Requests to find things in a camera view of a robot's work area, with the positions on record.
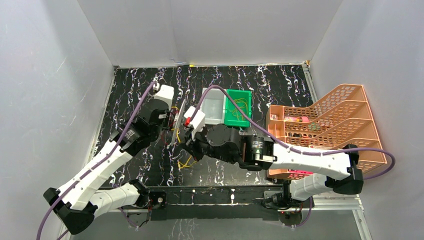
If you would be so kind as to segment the white cable spool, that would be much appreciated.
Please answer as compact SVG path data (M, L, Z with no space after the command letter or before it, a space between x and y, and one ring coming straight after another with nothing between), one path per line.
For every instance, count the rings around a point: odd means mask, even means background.
M179 112L176 115L176 120L174 121L174 124L173 124L172 138L168 145L169 147L175 145L178 142L177 136L178 136L178 132L184 118L185 106L186 106L186 99L182 101L181 107L179 108Z

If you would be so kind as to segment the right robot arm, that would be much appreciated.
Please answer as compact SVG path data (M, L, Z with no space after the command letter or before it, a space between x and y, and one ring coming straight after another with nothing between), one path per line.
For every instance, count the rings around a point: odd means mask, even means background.
M282 202L288 207L329 191L357 195L364 185L363 173L357 167L359 153L349 146L341 151L283 146L270 137L242 135L224 124L206 130L191 127L178 146L196 161L207 156L238 164L248 171L287 169L310 172L309 176L291 181L288 189L282 192Z

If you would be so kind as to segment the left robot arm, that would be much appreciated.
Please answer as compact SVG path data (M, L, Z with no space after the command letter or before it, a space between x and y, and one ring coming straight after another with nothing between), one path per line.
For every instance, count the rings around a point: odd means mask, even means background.
M149 208L150 190L133 179L111 190L99 188L122 165L155 142L169 126L172 101L151 99L140 106L132 121L121 125L98 154L70 181L59 188L50 187L43 197L52 211L77 235L97 217L124 206Z

